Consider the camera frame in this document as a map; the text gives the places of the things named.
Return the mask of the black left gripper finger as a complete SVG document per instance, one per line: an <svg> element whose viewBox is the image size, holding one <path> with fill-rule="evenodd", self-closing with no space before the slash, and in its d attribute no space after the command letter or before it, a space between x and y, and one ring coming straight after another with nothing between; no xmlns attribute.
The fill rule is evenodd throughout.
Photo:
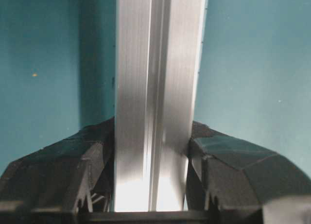
<svg viewBox="0 0 311 224"><path fill-rule="evenodd" d="M107 211L113 152L109 119L11 162L0 178L1 212Z"/></svg>

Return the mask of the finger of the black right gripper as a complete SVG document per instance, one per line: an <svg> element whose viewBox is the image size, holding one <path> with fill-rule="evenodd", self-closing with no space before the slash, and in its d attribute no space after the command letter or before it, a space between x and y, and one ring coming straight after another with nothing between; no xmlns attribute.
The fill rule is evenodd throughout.
<svg viewBox="0 0 311 224"><path fill-rule="evenodd" d="M190 209L256 210L270 200L309 195L311 181L285 156L194 122L186 199Z"/></svg>

